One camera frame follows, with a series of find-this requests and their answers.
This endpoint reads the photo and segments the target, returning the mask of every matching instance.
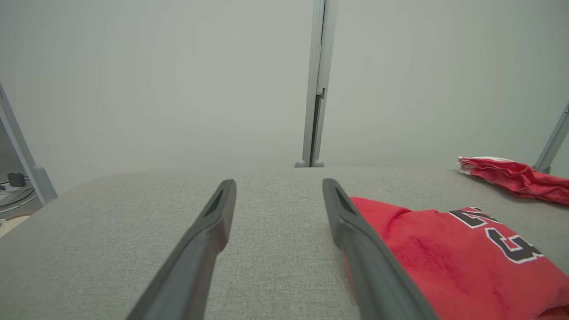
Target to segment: printed number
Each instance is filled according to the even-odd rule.
[[[449,214],[457,217],[460,221],[464,222],[467,226],[471,227],[472,229],[482,227],[483,225],[487,225],[488,222],[483,219],[487,219],[496,223],[500,223],[498,220],[492,218],[491,216],[487,215],[484,211],[478,208],[469,208],[471,210],[454,210],[449,211]]]
[[[511,242],[515,243],[518,246],[515,249],[511,249],[504,241],[506,240],[506,237],[499,233],[498,230],[494,228],[486,228],[485,230],[486,236],[498,247],[500,247],[504,255],[512,262],[521,264],[524,262],[536,260],[538,257],[543,257],[543,254],[541,254],[541,252],[537,250],[536,247],[518,235],[508,238]]]
[[[449,214],[456,217],[472,229],[487,225],[488,221],[501,224],[498,220],[492,218],[478,208],[472,207],[469,209],[470,210],[450,211]],[[484,230],[488,239],[496,244],[502,253],[506,256],[506,258],[514,263],[522,264],[524,262],[536,260],[538,257],[543,257],[543,254],[537,250],[536,247],[528,243],[519,235],[508,238],[508,240],[517,246],[516,248],[512,249],[506,243],[506,237],[503,236],[498,230],[495,228],[485,228]]]

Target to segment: crumpled red fabric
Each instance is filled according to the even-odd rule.
[[[537,172],[532,167],[503,158],[459,157],[459,171],[486,179],[524,199],[539,199],[569,206],[569,179]]]
[[[569,277],[481,209],[350,199],[441,320],[568,319]]]

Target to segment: vertical metal frame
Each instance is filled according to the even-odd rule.
[[[318,69],[320,65],[320,41],[322,39],[322,24],[324,19],[324,1],[314,0],[312,9],[312,35],[310,42],[310,62],[308,65],[308,89],[306,92],[306,116],[304,120],[304,144],[302,147],[302,160],[298,160],[295,167],[310,166],[310,150],[312,148],[312,128],[314,126],[314,105],[316,86],[318,83]]]
[[[57,198],[57,193],[47,176],[46,170],[42,166],[35,164],[34,158],[32,157],[30,149],[24,139],[24,135],[16,121],[14,111],[8,102],[2,83],[0,83],[0,120],[2,120],[2,123],[6,127],[8,136],[10,137],[10,140],[14,145],[14,149],[16,150],[23,167],[30,178],[30,182],[38,194],[38,198],[44,206],[49,202],[52,202]]]
[[[324,24],[322,30],[322,49],[320,53],[320,66],[318,70],[318,92],[323,94],[320,101],[318,121],[316,123],[316,139],[314,145],[313,167],[323,167],[324,162],[320,160],[320,144],[322,142],[322,127],[324,126],[324,112],[326,111],[326,101],[328,100],[328,81],[330,80],[330,69],[332,67],[332,49],[334,48],[334,34],[336,32],[336,16],[338,13],[339,0],[326,0],[324,10]]]
[[[561,118],[557,121],[549,140],[545,144],[537,163],[535,164],[534,168],[543,173],[549,174],[551,172],[551,163],[557,155],[557,151],[563,144],[563,140],[565,140],[565,136],[567,132],[569,132],[569,102],[563,109],[563,113],[561,114]]]

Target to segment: red shirt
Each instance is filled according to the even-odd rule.
[[[351,200],[441,319],[530,320],[569,305],[569,277],[478,208],[411,211]],[[553,318],[547,319],[559,319],[556,312],[568,316],[548,312]]]

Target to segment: textured tabletop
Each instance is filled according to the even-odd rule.
[[[218,184],[237,182],[229,243],[206,319],[359,319],[322,198],[412,210],[476,206],[569,273],[569,211],[511,197],[455,171],[291,169],[120,174],[56,199],[0,239],[0,319],[124,319]]]

